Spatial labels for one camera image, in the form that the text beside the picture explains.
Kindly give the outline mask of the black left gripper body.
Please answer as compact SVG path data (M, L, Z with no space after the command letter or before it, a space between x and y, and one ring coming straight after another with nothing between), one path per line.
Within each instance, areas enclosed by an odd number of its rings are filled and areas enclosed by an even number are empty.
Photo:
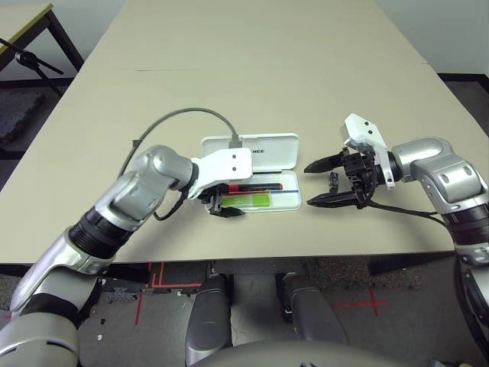
M227 193L228 184L220 183L201 192L198 196L198 200L205 206L209 213L211 208L217 209L219 207L224 207L222 204L222 195Z

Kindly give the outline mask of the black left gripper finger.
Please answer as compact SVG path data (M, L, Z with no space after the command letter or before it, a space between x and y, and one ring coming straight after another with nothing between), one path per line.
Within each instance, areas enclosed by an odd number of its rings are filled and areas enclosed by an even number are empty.
M217 209L211 208L209 214L212 216L218 216L222 218L232 218L237 216L243 216L245 212L235 207L219 207Z

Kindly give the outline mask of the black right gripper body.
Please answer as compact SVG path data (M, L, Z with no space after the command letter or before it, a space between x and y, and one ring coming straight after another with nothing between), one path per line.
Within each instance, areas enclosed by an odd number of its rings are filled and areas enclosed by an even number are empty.
M366 151L364 154L347 154L344 163L351 190L356 196L356 207L364 209L371 202L378 184L375 153Z

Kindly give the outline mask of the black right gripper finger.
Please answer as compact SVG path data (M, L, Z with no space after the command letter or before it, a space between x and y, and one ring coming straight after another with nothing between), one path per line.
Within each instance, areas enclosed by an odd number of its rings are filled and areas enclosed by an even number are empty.
M310 206L319 208L339 208L359 205L357 195L352 190L340 193L321 193L307 200L306 203Z
M305 174L321 174L334 170L342 166L343 153L334 154L332 156L321 158L308 164L303 172Z

